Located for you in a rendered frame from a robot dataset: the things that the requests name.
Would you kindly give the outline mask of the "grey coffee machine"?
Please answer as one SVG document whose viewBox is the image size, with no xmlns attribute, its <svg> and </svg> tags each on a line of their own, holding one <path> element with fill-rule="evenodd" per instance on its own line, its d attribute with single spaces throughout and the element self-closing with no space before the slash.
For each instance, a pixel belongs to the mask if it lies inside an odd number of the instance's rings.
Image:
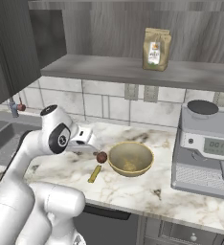
<svg viewBox="0 0 224 245">
<path fill-rule="evenodd" d="M 182 105 L 172 153 L 171 186 L 224 199 L 224 107 L 207 100 Z"/>
</svg>

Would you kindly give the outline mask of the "grey wall socket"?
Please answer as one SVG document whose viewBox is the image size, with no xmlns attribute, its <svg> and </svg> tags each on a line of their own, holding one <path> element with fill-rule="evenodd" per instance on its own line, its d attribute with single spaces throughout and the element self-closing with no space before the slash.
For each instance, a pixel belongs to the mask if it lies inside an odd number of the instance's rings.
<svg viewBox="0 0 224 245">
<path fill-rule="evenodd" d="M 215 92 L 213 96 L 213 103 L 217 106 L 224 107 L 224 92 Z"/>
<path fill-rule="evenodd" d="M 154 102 L 158 101 L 159 87 L 158 86 L 145 86 L 144 101 Z"/>
<path fill-rule="evenodd" d="M 124 85 L 124 98 L 126 100 L 137 100 L 139 95 L 139 85 L 129 84 Z"/>
</svg>

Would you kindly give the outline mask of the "yellow butter stick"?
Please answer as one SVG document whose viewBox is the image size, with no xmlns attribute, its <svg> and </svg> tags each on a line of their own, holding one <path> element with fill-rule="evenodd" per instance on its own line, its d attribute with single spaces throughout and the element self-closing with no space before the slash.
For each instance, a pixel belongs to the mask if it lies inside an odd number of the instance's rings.
<svg viewBox="0 0 224 245">
<path fill-rule="evenodd" d="M 101 171 L 101 165 L 97 165 L 94 171 L 92 172 L 90 178 L 88 179 L 88 183 L 94 183 L 100 171 Z"/>
</svg>

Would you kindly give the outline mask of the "grey wooden shelf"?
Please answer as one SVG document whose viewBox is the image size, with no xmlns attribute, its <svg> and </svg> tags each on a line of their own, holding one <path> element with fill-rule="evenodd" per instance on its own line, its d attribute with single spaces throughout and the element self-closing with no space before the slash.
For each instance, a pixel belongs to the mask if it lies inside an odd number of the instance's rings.
<svg viewBox="0 0 224 245">
<path fill-rule="evenodd" d="M 224 64 L 216 63 L 171 60 L 159 72 L 145 70 L 138 58 L 66 55 L 42 68 L 41 75 L 224 92 Z"/>
</svg>

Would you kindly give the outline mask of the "dark wall cupboard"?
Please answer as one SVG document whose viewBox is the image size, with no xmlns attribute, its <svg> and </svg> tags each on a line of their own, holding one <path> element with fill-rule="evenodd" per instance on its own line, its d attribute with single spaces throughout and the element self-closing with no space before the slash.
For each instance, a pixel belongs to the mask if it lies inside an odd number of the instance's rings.
<svg viewBox="0 0 224 245">
<path fill-rule="evenodd" d="M 33 10 L 29 0 L 0 0 L 0 104 L 66 54 L 61 11 Z"/>
</svg>

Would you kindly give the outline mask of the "grey drawer front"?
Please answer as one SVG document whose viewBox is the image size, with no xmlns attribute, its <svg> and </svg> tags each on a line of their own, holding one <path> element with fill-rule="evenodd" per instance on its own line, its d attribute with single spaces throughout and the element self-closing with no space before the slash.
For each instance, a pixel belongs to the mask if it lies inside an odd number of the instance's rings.
<svg viewBox="0 0 224 245">
<path fill-rule="evenodd" d="M 152 217 L 142 217 L 142 245 L 224 245 L 224 234 L 216 230 L 206 230 L 193 226 L 165 221 Z M 191 234 L 197 236 L 195 242 L 190 240 Z"/>
</svg>

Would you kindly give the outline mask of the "yellow mixing bowl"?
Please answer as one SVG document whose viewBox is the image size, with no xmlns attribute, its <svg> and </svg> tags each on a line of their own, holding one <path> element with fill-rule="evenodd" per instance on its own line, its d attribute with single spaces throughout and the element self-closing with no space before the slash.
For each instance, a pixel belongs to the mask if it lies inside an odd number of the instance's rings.
<svg viewBox="0 0 224 245">
<path fill-rule="evenodd" d="M 137 177 L 146 173 L 154 162 L 151 149 L 138 142 L 121 142 L 108 152 L 109 165 L 125 177 Z"/>
</svg>

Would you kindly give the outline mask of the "tan coffee bag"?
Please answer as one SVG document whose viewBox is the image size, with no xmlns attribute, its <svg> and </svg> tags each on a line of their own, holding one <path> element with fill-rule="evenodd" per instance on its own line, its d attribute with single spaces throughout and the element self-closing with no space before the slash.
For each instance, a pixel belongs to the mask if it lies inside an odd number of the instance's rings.
<svg viewBox="0 0 224 245">
<path fill-rule="evenodd" d="M 143 68 L 163 72 L 168 67 L 171 34 L 169 30 L 146 28 Z"/>
</svg>

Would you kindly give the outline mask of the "dark dishwasher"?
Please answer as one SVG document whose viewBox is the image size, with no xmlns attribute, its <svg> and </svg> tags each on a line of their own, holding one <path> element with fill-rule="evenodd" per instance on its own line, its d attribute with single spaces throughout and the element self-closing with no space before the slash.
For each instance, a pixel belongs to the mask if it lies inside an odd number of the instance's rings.
<svg viewBox="0 0 224 245">
<path fill-rule="evenodd" d="M 74 222 L 86 245 L 136 245 L 136 214 L 86 205 Z"/>
</svg>

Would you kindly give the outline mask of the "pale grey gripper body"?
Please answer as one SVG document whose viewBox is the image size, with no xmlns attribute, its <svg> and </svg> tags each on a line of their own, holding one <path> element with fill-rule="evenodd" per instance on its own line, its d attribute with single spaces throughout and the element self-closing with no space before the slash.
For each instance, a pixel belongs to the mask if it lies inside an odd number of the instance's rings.
<svg viewBox="0 0 224 245">
<path fill-rule="evenodd" d="M 79 138 L 73 138 L 67 145 L 68 151 L 73 152 L 99 152 L 101 144 L 95 135 L 92 135 L 87 141 Z"/>
</svg>

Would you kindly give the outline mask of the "grey sink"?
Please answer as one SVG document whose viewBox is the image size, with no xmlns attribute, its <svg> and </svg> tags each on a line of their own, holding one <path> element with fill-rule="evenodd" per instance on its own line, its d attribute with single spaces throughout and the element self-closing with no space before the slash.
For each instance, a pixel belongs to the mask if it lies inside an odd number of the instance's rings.
<svg viewBox="0 0 224 245">
<path fill-rule="evenodd" d="M 18 147 L 20 137 L 28 130 L 39 130 L 36 125 L 11 122 L 0 130 L 0 166 L 6 167 Z"/>
</svg>

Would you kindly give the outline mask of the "brown egg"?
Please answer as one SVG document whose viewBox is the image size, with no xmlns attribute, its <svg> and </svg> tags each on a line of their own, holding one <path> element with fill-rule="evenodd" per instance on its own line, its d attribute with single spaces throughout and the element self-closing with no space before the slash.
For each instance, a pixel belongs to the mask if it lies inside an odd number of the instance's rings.
<svg viewBox="0 0 224 245">
<path fill-rule="evenodd" d="M 97 159 L 97 162 L 103 164 L 107 161 L 107 154 L 104 151 L 94 152 L 94 156 Z"/>
</svg>

